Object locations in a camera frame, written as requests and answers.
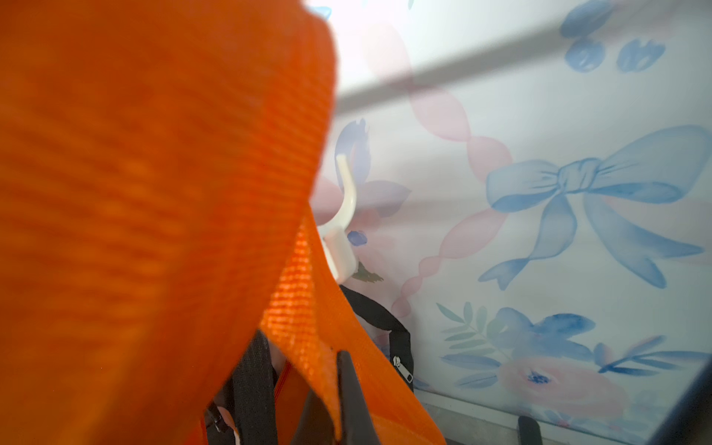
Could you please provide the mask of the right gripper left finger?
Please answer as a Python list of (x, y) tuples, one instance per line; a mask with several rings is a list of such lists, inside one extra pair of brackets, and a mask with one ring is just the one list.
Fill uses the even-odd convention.
[(337, 438), (337, 430), (326, 405), (311, 390), (306, 398), (297, 430), (291, 439), (292, 445), (381, 444), (363, 396), (352, 356), (344, 350), (337, 354), (337, 390), (341, 420), (340, 438)]

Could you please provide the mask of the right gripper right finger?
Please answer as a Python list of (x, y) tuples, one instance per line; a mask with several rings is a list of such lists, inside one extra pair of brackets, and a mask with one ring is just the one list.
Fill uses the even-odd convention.
[(528, 416), (517, 419), (517, 436), (520, 445), (543, 445), (539, 423)]

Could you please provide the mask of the orange bag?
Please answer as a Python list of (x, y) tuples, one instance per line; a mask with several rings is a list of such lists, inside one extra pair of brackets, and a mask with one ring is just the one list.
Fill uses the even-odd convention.
[(330, 273), (310, 196), (334, 106), (300, 1), (1, 5), (1, 441), (203, 444), (265, 333), (344, 441), (443, 435)]

